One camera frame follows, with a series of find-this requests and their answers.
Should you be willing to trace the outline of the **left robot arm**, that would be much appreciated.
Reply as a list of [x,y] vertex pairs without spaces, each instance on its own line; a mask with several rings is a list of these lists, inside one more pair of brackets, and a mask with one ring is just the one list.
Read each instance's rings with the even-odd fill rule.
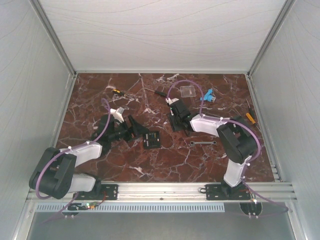
[[38,198],[62,199],[68,193],[86,194],[91,199],[103,193],[102,181],[89,173],[76,173],[76,167],[107,154],[115,141],[133,141],[149,130],[131,115],[129,122],[113,115],[103,115],[91,140],[83,144],[58,149],[48,147],[29,179],[29,187]]

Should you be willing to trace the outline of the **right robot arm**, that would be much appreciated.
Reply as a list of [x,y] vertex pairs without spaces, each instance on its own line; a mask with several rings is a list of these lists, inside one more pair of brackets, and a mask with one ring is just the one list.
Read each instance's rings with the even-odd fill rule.
[[168,114],[174,130],[205,133],[218,137],[228,157],[227,169],[221,181],[221,193],[227,199],[234,198],[242,186],[243,171],[250,160],[260,154],[261,145],[257,136],[241,116],[234,118],[192,114],[182,100],[166,99]]

